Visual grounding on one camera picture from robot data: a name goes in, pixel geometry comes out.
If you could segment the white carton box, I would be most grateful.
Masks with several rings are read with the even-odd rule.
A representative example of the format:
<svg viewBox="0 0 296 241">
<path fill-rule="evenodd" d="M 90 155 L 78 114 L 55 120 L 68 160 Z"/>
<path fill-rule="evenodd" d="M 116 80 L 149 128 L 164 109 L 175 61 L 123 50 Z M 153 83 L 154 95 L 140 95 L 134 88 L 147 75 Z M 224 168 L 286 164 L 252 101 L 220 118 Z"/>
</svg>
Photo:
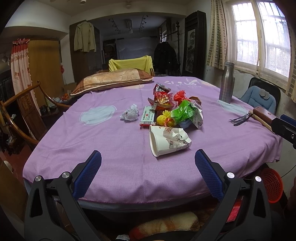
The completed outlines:
<svg viewBox="0 0 296 241">
<path fill-rule="evenodd" d="M 199 130 L 203 125 L 203 113 L 202 107 L 198 102 L 194 101 L 191 103 L 193 109 L 192 123 Z"/>
</svg>

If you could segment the crushed white paper cup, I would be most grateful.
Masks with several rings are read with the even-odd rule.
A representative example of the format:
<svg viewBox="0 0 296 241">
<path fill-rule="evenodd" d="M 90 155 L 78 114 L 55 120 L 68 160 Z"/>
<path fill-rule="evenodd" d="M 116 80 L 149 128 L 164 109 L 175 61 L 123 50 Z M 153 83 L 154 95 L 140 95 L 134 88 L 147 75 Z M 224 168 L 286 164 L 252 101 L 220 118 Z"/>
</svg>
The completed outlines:
<svg viewBox="0 0 296 241">
<path fill-rule="evenodd" d="M 150 126 L 149 143 L 152 154 L 159 157 L 191 147 L 192 140 L 183 128 Z"/>
</svg>

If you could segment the green plastic bag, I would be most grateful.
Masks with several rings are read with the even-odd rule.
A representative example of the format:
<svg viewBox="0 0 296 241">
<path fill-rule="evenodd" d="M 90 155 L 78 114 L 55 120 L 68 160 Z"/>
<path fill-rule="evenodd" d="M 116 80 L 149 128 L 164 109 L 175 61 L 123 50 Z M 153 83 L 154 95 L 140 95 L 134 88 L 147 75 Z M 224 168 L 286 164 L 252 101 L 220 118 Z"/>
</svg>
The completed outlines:
<svg viewBox="0 0 296 241">
<path fill-rule="evenodd" d="M 171 118 L 178 125 L 187 119 L 192 120 L 194 112 L 197 108 L 188 100 L 183 100 L 181 104 L 171 111 Z"/>
</svg>

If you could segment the yellow foam fruit net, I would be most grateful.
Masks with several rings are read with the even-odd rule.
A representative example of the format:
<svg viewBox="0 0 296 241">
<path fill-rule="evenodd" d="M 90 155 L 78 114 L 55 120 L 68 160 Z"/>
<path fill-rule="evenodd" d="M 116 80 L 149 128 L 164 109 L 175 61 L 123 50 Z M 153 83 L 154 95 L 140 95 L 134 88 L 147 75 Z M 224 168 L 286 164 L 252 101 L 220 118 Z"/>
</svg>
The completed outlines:
<svg viewBox="0 0 296 241">
<path fill-rule="evenodd" d="M 162 114 L 157 117 L 157 125 L 166 126 L 170 128 L 175 127 L 176 124 L 173 118 L 171 117 L 171 112 L 168 110 L 163 111 Z"/>
</svg>

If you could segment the white plastic bag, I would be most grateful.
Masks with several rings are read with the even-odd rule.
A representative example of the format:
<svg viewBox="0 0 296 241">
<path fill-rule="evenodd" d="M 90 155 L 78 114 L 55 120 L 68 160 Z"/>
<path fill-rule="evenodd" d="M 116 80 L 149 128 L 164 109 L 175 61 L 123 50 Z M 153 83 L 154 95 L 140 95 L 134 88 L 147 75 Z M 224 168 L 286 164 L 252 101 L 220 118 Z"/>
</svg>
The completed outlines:
<svg viewBox="0 0 296 241">
<path fill-rule="evenodd" d="M 139 110 L 136 104 L 131 105 L 127 108 L 120 116 L 121 121 L 136 121 L 139 117 Z"/>
</svg>

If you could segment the white medicine box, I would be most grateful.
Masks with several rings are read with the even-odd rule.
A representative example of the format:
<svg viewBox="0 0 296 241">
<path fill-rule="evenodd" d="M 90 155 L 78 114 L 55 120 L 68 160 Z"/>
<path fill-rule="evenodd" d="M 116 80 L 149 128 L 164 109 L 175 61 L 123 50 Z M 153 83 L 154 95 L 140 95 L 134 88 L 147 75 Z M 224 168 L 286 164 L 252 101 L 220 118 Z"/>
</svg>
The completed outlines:
<svg viewBox="0 0 296 241">
<path fill-rule="evenodd" d="M 146 106 L 140 119 L 140 126 L 155 126 L 155 110 L 152 106 Z"/>
</svg>

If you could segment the red snack wrapper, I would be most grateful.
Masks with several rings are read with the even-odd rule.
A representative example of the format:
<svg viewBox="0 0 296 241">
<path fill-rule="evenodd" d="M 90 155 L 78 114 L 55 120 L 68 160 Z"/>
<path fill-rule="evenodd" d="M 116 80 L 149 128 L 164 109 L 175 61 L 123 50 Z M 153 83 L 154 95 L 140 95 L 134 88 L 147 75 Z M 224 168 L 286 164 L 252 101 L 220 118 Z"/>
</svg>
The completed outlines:
<svg viewBox="0 0 296 241">
<path fill-rule="evenodd" d="M 171 101 L 171 89 L 163 84 L 157 83 L 153 88 L 153 98 L 147 98 L 153 110 L 171 110 L 174 104 Z"/>
</svg>

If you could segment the red plastic trash basket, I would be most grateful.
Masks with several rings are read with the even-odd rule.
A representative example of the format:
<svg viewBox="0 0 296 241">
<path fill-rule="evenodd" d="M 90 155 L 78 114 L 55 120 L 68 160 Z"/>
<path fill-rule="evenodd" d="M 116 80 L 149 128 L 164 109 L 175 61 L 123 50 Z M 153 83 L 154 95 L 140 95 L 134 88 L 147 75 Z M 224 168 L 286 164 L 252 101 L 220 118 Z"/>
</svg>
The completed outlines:
<svg viewBox="0 0 296 241">
<path fill-rule="evenodd" d="M 283 183 L 279 173 L 271 168 L 264 168 L 260 177 L 265 186 L 268 202 L 274 204 L 281 199 L 283 193 Z"/>
</svg>

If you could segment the blue face mask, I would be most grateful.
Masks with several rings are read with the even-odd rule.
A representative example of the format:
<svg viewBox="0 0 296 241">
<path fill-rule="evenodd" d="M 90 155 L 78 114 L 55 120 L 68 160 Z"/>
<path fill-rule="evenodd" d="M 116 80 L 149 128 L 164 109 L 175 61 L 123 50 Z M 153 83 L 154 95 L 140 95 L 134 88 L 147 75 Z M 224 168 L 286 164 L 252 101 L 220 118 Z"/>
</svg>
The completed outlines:
<svg viewBox="0 0 296 241">
<path fill-rule="evenodd" d="M 191 124 L 192 124 L 192 121 L 190 119 L 186 119 L 184 121 L 181 121 L 179 123 L 179 126 L 180 126 L 180 128 L 185 129 L 185 128 L 188 128 Z"/>
</svg>

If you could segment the window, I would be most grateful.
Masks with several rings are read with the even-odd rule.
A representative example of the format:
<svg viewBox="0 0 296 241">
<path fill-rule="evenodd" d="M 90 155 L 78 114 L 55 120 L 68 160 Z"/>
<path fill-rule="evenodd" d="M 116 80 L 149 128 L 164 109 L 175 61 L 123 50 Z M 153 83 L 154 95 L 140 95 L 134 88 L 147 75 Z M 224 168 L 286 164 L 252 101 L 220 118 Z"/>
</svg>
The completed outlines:
<svg viewBox="0 0 296 241">
<path fill-rule="evenodd" d="M 286 88 L 291 46 L 285 15 L 274 1 L 223 1 L 227 60 L 235 69 Z"/>
</svg>

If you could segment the beige checked left curtain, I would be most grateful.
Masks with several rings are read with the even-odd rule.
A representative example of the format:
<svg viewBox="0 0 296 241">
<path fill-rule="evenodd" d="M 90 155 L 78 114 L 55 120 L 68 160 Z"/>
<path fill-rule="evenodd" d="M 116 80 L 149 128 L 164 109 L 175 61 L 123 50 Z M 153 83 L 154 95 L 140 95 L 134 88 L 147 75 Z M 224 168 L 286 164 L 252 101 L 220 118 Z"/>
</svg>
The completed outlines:
<svg viewBox="0 0 296 241">
<path fill-rule="evenodd" d="M 207 65 L 224 70 L 227 53 L 227 31 L 221 0 L 211 1 L 210 37 Z"/>
</svg>

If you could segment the brown floral pillow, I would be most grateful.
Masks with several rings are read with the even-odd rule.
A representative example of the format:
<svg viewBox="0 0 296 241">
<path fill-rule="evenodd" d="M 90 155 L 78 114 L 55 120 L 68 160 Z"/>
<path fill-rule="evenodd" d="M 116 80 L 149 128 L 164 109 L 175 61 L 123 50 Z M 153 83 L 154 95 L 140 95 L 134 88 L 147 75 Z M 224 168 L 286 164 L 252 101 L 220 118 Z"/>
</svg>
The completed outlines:
<svg viewBox="0 0 296 241">
<path fill-rule="evenodd" d="M 71 92 L 71 96 L 79 96 L 91 91 L 103 91 L 112 88 L 144 84 L 153 81 L 149 73 L 133 68 L 112 72 L 101 72 L 85 77 Z"/>
</svg>

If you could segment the red patterned curtain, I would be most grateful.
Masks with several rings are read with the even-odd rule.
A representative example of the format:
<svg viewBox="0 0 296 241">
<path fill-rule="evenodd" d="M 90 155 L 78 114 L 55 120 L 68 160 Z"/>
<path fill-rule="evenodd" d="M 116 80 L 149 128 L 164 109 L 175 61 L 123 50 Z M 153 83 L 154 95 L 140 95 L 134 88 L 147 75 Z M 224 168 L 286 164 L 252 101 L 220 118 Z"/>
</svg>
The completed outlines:
<svg viewBox="0 0 296 241">
<path fill-rule="evenodd" d="M 13 41 L 11 49 L 11 76 L 15 94 L 33 86 L 29 65 L 29 39 Z"/>
</svg>

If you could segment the hanging black coat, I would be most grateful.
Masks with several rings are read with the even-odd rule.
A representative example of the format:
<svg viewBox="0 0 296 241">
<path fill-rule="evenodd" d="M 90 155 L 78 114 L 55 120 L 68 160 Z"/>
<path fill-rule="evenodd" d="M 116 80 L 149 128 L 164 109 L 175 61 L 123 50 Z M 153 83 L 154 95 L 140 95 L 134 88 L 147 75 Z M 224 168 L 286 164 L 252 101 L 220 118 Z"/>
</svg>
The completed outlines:
<svg viewBox="0 0 296 241">
<path fill-rule="evenodd" d="M 174 48 L 168 42 L 157 44 L 154 50 L 153 65 L 156 75 L 176 76 L 177 56 Z"/>
</svg>

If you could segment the hanging beige jacket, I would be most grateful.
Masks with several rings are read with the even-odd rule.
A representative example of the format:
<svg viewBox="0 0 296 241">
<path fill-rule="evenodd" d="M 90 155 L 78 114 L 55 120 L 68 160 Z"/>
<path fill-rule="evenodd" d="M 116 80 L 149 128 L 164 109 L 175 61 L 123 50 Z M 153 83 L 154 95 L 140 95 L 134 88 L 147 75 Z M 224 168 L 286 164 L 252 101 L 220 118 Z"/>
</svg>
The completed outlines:
<svg viewBox="0 0 296 241">
<path fill-rule="evenodd" d="M 74 35 L 74 51 L 82 52 L 96 52 L 96 41 L 94 34 L 94 26 L 88 22 L 83 21 L 76 26 Z"/>
</svg>

